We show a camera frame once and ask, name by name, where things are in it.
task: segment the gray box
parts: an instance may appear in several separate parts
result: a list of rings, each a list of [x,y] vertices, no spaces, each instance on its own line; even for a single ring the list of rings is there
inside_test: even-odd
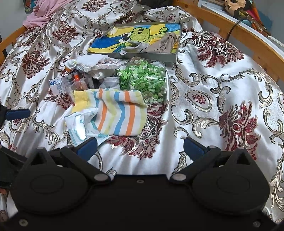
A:
[[[182,33],[182,23],[175,23],[175,22],[138,22],[138,23],[126,23],[126,24],[116,24],[110,27],[103,36],[107,35],[114,27],[120,28],[123,26],[144,26],[144,25],[158,25],[158,24],[179,24],[180,27],[180,36],[178,38],[178,47],[176,53],[171,54],[165,54],[165,53],[127,53],[125,55],[120,55],[119,52],[112,52],[112,53],[97,53],[102,55],[108,55],[111,58],[115,59],[131,59],[135,56],[144,58],[144,59],[150,59],[150,60],[157,60],[161,62],[171,62],[175,63],[177,60],[177,54],[178,54],[178,48]]]

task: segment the yellow and blue painting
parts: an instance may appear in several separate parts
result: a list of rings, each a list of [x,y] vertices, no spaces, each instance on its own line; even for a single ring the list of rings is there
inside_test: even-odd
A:
[[[122,48],[131,46],[130,41],[146,42],[150,45],[161,39],[166,32],[174,32],[177,37],[180,36],[180,24],[178,23],[163,23],[156,25],[137,25],[137,26],[122,26],[115,30],[113,35],[104,35],[97,38],[88,52],[91,53],[112,53],[120,52]],[[171,53],[177,51],[176,43]]]

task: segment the blue gripper pad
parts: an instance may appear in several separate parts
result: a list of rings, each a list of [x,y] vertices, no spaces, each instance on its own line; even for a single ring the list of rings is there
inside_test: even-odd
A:
[[[83,160],[88,161],[96,153],[97,149],[97,139],[92,137],[75,147],[73,151]]]
[[[207,148],[196,142],[194,139],[187,137],[183,142],[183,150],[189,156],[192,161],[196,161],[200,157],[204,156],[207,152]]]
[[[24,119],[31,114],[29,109],[8,110],[6,113],[6,120]]]

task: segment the gray cloth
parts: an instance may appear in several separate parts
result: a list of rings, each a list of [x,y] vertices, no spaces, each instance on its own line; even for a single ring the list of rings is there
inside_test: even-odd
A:
[[[160,40],[143,49],[141,52],[170,54],[177,40],[178,38],[175,33],[166,32],[166,34]]]
[[[130,41],[129,43],[131,43],[133,46],[121,49],[119,53],[120,55],[125,55],[127,52],[140,53],[143,49],[149,46],[149,43],[146,42]]]

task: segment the cartoon eye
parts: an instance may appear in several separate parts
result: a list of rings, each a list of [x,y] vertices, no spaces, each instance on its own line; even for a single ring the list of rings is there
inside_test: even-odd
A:
[[[130,35],[131,35],[131,33],[125,33],[125,34],[122,34],[121,37],[126,38],[126,37],[129,37]]]
[[[119,40],[119,42],[120,42],[120,43],[125,43],[125,42],[129,42],[130,40],[131,40],[131,38],[125,37],[125,38],[121,38],[121,39]]]

